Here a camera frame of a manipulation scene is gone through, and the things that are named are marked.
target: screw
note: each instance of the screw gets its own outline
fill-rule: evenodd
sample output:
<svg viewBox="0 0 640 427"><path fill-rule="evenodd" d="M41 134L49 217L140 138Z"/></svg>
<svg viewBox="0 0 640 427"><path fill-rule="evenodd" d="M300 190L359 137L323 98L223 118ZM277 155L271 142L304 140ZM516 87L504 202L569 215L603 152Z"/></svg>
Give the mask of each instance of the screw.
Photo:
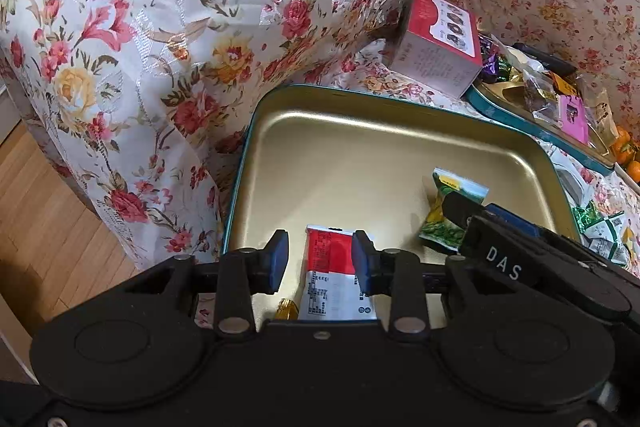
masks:
<svg viewBox="0 0 640 427"><path fill-rule="evenodd" d="M329 331L316 331L316 333L314 333L316 341L327 341L330 336L331 333L329 333Z"/></svg>
<svg viewBox="0 0 640 427"><path fill-rule="evenodd" d="M249 321L242 317L227 317L218 323L218 329L228 335L238 335L249 329Z"/></svg>
<svg viewBox="0 0 640 427"><path fill-rule="evenodd" d="M427 324L418 317L400 317L396 319L394 326L401 333L420 333L427 327Z"/></svg>

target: pink packet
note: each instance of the pink packet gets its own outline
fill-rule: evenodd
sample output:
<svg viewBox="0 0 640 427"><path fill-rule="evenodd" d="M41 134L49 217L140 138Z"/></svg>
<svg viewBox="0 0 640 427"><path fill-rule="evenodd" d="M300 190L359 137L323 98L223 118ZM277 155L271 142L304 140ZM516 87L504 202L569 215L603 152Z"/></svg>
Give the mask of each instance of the pink packet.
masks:
<svg viewBox="0 0 640 427"><path fill-rule="evenodd" d="M589 143L589 128L582 99L579 96L566 94L561 95L559 98L562 130L587 145Z"/></svg>

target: metal tin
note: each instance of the metal tin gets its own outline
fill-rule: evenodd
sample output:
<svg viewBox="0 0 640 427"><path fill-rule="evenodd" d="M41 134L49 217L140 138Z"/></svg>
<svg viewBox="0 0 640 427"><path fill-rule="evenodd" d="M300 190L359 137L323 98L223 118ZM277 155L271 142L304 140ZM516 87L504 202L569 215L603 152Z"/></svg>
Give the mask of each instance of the metal tin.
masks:
<svg viewBox="0 0 640 427"><path fill-rule="evenodd" d="M441 167L489 187L497 203L578 239L548 156L526 134L457 113L314 86L271 91L256 108L232 197L224 251L261 248L289 232L289 264L274 296L254 296L258 324L282 298L300 302L306 226L363 229L377 248L444 256L417 234ZM376 301L378 317L384 304Z"/></svg>
<svg viewBox="0 0 640 427"><path fill-rule="evenodd" d="M616 160L591 126L590 144L586 146L551 124L535 120L526 109L522 84L497 82L487 85L476 82L469 87L465 97L486 117L558 146L582 165L603 176L611 174Z"/></svg>

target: floor plank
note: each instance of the floor plank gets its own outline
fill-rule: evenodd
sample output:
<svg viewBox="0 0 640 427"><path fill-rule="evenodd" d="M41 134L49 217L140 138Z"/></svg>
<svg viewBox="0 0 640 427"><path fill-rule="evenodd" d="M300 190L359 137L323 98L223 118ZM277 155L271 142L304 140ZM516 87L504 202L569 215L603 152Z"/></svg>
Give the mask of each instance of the floor plank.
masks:
<svg viewBox="0 0 640 427"><path fill-rule="evenodd" d="M19 124L0 145L0 294L31 333L137 273Z"/></svg>

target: white baseboard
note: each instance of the white baseboard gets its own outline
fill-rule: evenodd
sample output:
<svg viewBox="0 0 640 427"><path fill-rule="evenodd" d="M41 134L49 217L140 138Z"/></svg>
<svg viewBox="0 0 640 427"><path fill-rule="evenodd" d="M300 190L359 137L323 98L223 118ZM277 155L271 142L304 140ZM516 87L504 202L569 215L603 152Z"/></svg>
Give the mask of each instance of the white baseboard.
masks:
<svg viewBox="0 0 640 427"><path fill-rule="evenodd" d="M9 98L6 87L2 84L0 85L0 143L9 136L9 133L19 121L18 110L15 108L14 102Z"/></svg>

